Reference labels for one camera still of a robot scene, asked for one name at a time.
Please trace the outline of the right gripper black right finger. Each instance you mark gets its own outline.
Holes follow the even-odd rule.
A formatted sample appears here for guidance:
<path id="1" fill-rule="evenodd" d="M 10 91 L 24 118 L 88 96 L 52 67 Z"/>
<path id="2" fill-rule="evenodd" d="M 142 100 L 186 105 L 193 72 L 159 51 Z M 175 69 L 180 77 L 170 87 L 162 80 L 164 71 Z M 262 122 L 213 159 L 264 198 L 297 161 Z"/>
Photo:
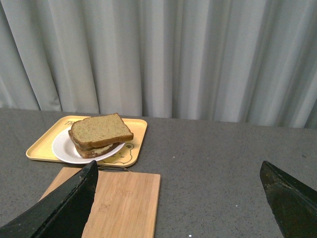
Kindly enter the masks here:
<path id="1" fill-rule="evenodd" d="M 268 161 L 260 178 L 267 202 L 285 238 L 317 236 L 317 192 Z"/>

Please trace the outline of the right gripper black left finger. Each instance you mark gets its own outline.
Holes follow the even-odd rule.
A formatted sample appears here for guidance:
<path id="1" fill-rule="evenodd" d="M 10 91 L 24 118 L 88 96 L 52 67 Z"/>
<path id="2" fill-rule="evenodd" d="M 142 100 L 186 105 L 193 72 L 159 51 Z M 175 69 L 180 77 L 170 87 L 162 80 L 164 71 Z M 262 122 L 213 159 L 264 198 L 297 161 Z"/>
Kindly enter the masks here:
<path id="1" fill-rule="evenodd" d="M 0 229 L 2 238 L 80 238 L 94 203 L 98 166 L 92 161 Z"/>

